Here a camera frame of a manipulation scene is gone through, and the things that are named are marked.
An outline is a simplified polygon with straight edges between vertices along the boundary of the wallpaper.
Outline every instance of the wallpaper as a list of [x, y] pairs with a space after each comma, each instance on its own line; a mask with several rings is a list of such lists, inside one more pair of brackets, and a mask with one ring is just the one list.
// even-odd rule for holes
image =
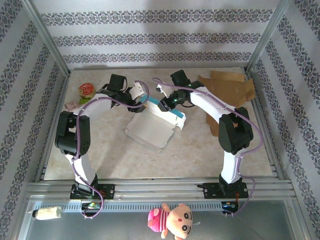
[[293, 0], [256, 64], [256, 90], [311, 239], [320, 239], [319, 2]]
[[0, 240], [41, 160], [65, 76], [19, 0], [0, 0]]
[[35, 0], [70, 69], [245, 67], [279, 0]]

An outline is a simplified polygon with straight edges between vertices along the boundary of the brown cardboard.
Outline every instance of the brown cardboard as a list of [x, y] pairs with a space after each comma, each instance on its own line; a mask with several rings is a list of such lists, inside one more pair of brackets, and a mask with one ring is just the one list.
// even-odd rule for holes
[[[253, 80], [245, 81], [245, 75], [241, 73], [211, 71], [211, 78], [204, 78], [199, 75], [199, 81], [212, 94], [236, 108], [255, 98]], [[206, 123], [210, 126], [212, 135], [218, 137], [219, 124], [208, 114]]]
[[212, 79], [225, 79], [231, 81], [244, 82], [246, 75], [236, 72], [227, 72], [227, 71], [211, 71], [210, 78]]

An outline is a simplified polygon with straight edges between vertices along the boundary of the plush toy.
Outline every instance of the plush toy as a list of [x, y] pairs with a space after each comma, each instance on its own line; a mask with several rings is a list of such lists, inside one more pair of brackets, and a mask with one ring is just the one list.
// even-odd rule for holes
[[163, 239], [169, 230], [174, 234], [175, 240], [184, 240], [188, 237], [192, 225], [191, 209], [184, 203], [180, 203], [173, 210], [163, 203], [162, 208], [154, 208], [148, 215], [148, 227], [154, 232], [161, 232]]

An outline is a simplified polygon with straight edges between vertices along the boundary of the blue tape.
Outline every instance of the blue tape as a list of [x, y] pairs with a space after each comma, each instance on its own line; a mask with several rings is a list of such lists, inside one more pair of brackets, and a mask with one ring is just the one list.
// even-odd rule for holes
[[[147, 99], [147, 96], [143, 96], [139, 99], [139, 101], [141, 102], [144, 102], [145, 100]], [[157, 99], [153, 98], [153, 97], [149, 97], [149, 102], [155, 104], [155, 105], [158, 105], [160, 101], [158, 101]], [[182, 114], [182, 112], [176, 110], [176, 109], [173, 109], [170, 111], [172, 114], [178, 116], [178, 118], [182, 119], [184, 117], [184, 115]]]

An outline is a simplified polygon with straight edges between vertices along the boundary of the small bottle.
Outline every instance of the small bottle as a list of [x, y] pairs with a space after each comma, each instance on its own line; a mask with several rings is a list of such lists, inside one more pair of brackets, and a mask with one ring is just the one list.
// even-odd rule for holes
[[32, 212], [34, 220], [57, 219], [61, 217], [62, 208], [60, 206], [44, 207]]

